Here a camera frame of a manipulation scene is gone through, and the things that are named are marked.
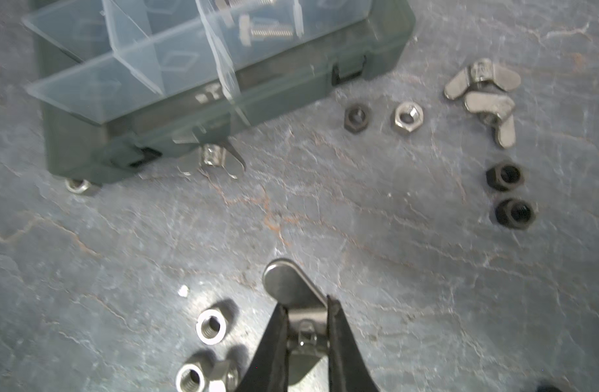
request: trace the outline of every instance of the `black hex nut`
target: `black hex nut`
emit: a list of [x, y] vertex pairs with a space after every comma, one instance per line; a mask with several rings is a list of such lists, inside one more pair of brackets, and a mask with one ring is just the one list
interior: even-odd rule
[[496, 207], [498, 223], [515, 230], [526, 230], [537, 218], [530, 203], [519, 199], [507, 199]]
[[343, 127], [353, 134], [363, 132], [369, 126], [371, 111], [363, 104], [353, 104], [345, 110]]
[[511, 161], [502, 161], [487, 170], [487, 184], [500, 192], [512, 191], [524, 183], [524, 172]]

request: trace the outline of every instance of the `white spot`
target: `white spot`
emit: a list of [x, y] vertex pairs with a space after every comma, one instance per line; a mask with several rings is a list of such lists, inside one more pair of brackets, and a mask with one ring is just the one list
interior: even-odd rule
[[178, 290], [178, 295], [186, 298], [188, 296], [188, 286], [182, 285], [182, 287], [180, 287]]

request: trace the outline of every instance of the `table surface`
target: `table surface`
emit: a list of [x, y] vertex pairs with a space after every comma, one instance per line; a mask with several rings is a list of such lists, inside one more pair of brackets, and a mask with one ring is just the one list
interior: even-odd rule
[[[599, 392], [599, 0], [411, 7], [395, 71], [233, 139], [240, 181], [164, 159], [82, 198], [45, 170], [27, 8], [0, 0], [0, 390], [171, 391], [204, 349], [244, 371], [274, 307], [261, 274], [287, 256], [342, 301], [382, 391]], [[508, 151], [442, 97], [481, 57], [523, 78]], [[403, 100], [426, 113], [411, 137], [389, 126]], [[484, 172], [505, 158], [527, 170], [510, 196], [536, 205], [528, 231], [491, 218], [509, 195]], [[236, 320], [205, 348], [218, 301]], [[327, 385], [324, 360], [294, 390]]]

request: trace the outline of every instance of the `hex nut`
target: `hex nut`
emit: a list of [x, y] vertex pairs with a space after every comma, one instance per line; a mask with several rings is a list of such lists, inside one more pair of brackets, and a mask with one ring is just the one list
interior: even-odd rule
[[239, 385], [239, 370], [230, 359], [217, 362], [210, 373], [210, 392], [233, 392]]
[[524, 181], [522, 168], [511, 161], [502, 161], [487, 170], [487, 184], [500, 192], [512, 191]]
[[67, 178], [65, 181], [67, 191], [82, 196], [93, 196], [101, 190], [101, 185], [82, 179], [76, 180]]
[[530, 203], [519, 199], [507, 199], [496, 207], [498, 223], [515, 230], [526, 230], [537, 218]]
[[415, 102], [402, 102], [394, 114], [394, 129], [408, 135], [424, 123], [424, 110]]
[[202, 342], [209, 346], [217, 344], [225, 338], [228, 317], [218, 307], [204, 310], [197, 318], [195, 331]]
[[363, 104], [353, 104], [345, 110], [343, 127], [353, 134], [363, 132], [369, 126], [371, 110]]
[[205, 356], [193, 356], [178, 370], [175, 388], [178, 392], [203, 392], [209, 386], [212, 363]]

